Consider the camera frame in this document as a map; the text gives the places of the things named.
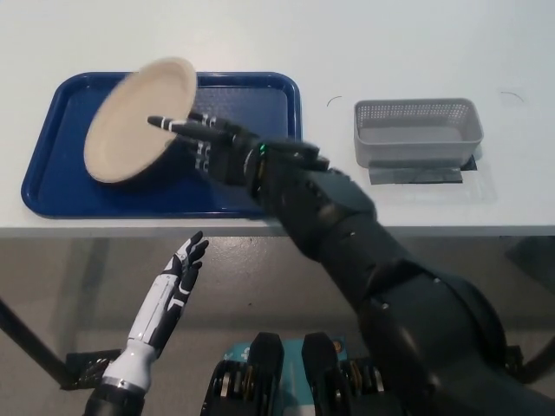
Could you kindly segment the right robot hand black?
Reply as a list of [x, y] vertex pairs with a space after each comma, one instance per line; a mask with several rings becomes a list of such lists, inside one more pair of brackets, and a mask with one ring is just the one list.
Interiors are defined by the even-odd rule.
[[193, 153], [197, 169], [211, 179], [243, 186], [249, 194], [260, 189], [260, 170], [266, 144], [249, 129], [228, 119], [191, 112], [183, 120], [149, 115], [147, 123], [185, 143]]

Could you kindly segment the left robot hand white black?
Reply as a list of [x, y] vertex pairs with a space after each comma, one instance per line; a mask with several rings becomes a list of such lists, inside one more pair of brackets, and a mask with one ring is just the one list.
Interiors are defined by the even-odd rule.
[[173, 253], [147, 292], [130, 340], [151, 346], [157, 354], [163, 351], [193, 291], [208, 244], [199, 231]]

